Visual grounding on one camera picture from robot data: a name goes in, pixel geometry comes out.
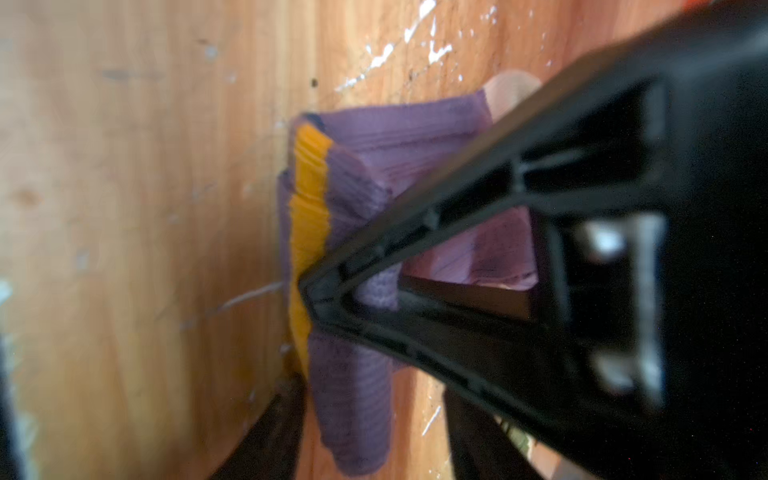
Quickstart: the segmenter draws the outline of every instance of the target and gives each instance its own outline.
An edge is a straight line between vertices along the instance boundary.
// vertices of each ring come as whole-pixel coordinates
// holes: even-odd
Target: wooden surface
[[[263,410],[293,115],[546,81],[680,3],[438,0],[406,42],[418,0],[0,0],[0,332],[27,473],[205,478]],[[450,475],[442,413],[422,435],[440,388],[398,374],[377,478]],[[306,438],[300,477],[336,476],[312,419]]]

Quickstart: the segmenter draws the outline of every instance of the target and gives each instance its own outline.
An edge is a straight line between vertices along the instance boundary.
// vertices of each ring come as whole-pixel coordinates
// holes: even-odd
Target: folded cloth
[[[373,473],[386,461],[395,367],[382,353],[311,329],[296,281],[491,123],[480,91],[428,104],[305,114],[291,125],[289,167],[278,182],[290,325],[321,439],[346,475]],[[356,299],[396,310],[401,271],[526,290],[536,282],[528,211],[510,209],[388,268],[359,286]]]

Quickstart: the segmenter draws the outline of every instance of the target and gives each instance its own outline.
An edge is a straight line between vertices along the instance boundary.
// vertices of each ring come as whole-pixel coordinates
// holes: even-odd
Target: ribbed fabric
[[[292,249],[284,249],[289,254],[283,257],[283,265],[290,272],[286,274],[290,288],[295,288],[298,274],[308,267],[305,254],[298,262],[294,257],[300,253],[293,245],[294,232],[301,229],[303,235],[310,233],[297,226],[299,219],[306,225],[320,225],[316,235],[324,242],[323,250],[335,249],[491,122],[483,93],[429,104],[358,108],[297,119],[290,137],[289,169],[278,184],[281,242],[292,245]],[[316,134],[323,135],[327,141],[320,143],[329,145],[322,165],[310,162],[312,172],[327,169],[324,178],[312,177],[311,183],[313,191],[324,185],[323,205],[303,209],[304,213],[314,211],[318,219],[296,215],[295,211],[296,206],[304,205],[295,201],[300,195],[295,179],[299,169],[306,169],[306,152],[297,145],[307,137],[307,128],[316,129],[310,135],[313,141],[318,141]],[[285,214],[287,205],[294,209],[290,215]],[[323,227],[326,211],[328,232]],[[310,243],[312,255],[317,255],[316,242]],[[355,297],[361,303],[396,310],[401,270],[434,280],[527,289],[536,279],[528,212],[525,208],[511,209],[403,265],[390,267],[358,287]],[[292,327],[306,321],[303,317],[294,319],[293,311]],[[317,329],[309,334],[308,355],[310,388],[323,444],[345,474],[375,472],[389,452],[393,361]]]

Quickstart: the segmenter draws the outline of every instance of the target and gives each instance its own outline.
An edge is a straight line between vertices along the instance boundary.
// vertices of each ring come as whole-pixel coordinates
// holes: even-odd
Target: orange stripe
[[[288,317],[293,342],[304,376],[309,377],[310,316],[299,295],[299,276],[323,258],[331,231],[330,212],[325,202],[328,186],[326,155],[333,141],[310,124],[296,131],[293,155],[296,158],[296,193],[290,199],[290,256],[293,266]]]

